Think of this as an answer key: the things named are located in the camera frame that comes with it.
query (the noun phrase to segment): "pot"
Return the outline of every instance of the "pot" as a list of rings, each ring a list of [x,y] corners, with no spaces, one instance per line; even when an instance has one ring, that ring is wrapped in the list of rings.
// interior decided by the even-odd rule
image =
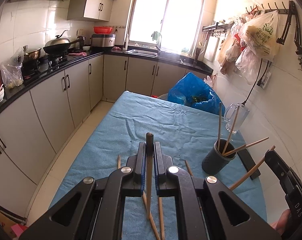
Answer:
[[[68,48],[72,44],[83,40],[83,39],[77,39],[75,41],[70,42],[70,40],[68,38],[61,38],[62,35],[64,34],[64,32],[61,35],[57,35],[56,39],[48,41],[45,44],[45,47],[43,49],[47,54],[59,55],[59,54],[65,52],[66,50],[68,50]]]
[[[41,48],[39,49],[29,49],[28,45],[23,47],[23,63],[30,61],[37,61],[41,56]]]

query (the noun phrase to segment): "wok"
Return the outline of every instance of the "wok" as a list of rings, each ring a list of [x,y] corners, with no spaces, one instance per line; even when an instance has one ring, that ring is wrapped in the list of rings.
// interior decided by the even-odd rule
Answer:
[[[67,38],[61,38],[61,36],[63,35],[63,33],[61,35],[57,35],[56,39],[48,41],[45,44],[45,47],[43,47],[44,51],[47,54],[50,55],[59,55],[61,53],[63,53],[64,51],[68,50],[68,48],[72,45],[75,44],[77,42],[82,41],[83,39],[77,39],[75,41],[70,42],[69,39]]]

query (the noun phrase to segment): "countertop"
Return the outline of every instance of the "countertop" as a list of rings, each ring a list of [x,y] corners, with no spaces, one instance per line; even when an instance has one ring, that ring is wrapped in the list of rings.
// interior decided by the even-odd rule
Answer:
[[[177,65],[179,67],[183,67],[186,69],[194,70],[203,74],[211,75],[213,69],[208,67],[206,64],[202,62],[198,62],[196,66],[190,63],[179,63],[176,61],[172,61],[169,59],[164,59],[164,58],[159,58],[159,57],[154,57],[154,56],[145,56],[145,55],[136,55],[124,51],[108,51],[108,52],[92,52],[89,51],[87,53],[87,56],[79,56],[79,57],[74,57],[73,59],[64,62],[59,65],[58,69],[54,69],[51,71],[48,71],[48,66],[46,64],[39,65],[40,69],[43,69],[43,71],[40,70],[40,72],[43,72],[43,74],[40,74],[37,78],[32,79],[31,82],[25,81],[24,84],[14,87],[12,89],[7,89],[4,88],[5,90],[5,95],[3,101],[0,103],[0,113],[4,111],[10,104],[12,104],[16,99],[18,99],[20,96],[22,96],[24,93],[28,92],[30,89],[38,85],[39,83],[43,82],[44,80],[54,76],[55,74],[71,67],[74,66],[78,63],[81,63],[83,61],[89,60],[93,57],[97,57],[103,54],[107,55],[117,55],[117,56],[125,56],[125,57],[135,57],[135,58],[141,58],[141,59],[146,59],[146,60],[152,60],[156,62],[162,62],[162,63],[167,63],[170,65]]]

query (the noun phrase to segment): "red basket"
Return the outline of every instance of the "red basket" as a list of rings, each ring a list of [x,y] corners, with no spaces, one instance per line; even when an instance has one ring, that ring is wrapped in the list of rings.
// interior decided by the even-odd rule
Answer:
[[[111,27],[94,27],[94,32],[96,34],[110,34],[113,28]]]

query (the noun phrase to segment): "cabinet door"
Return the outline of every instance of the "cabinet door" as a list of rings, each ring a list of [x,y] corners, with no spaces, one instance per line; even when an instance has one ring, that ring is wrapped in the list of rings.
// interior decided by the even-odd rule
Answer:
[[[129,58],[126,90],[141,95],[151,96],[156,64],[157,62],[155,61],[133,57]]]
[[[25,93],[0,114],[0,145],[23,173],[38,184],[55,152]]]
[[[31,89],[38,118],[56,153],[75,129],[64,74],[61,71]]]
[[[185,68],[158,62],[158,67],[153,83],[152,95],[161,96],[184,77]]]
[[[109,21],[111,17],[113,0],[102,0],[102,7],[100,10],[99,20]]]
[[[128,57],[104,55],[103,92],[107,100],[116,101],[125,91]]]
[[[24,175],[2,150],[0,151],[0,206],[25,217],[36,184]]]
[[[89,61],[84,61],[65,70],[66,84],[74,126],[77,127],[91,110]]]
[[[91,109],[103,96],[103,55],[89,60],[89,85]]]
[[[100,13],[101,13],[101,8],[102,8],[102,0],[86,0],[83,17],[98,19],[100,16]]]

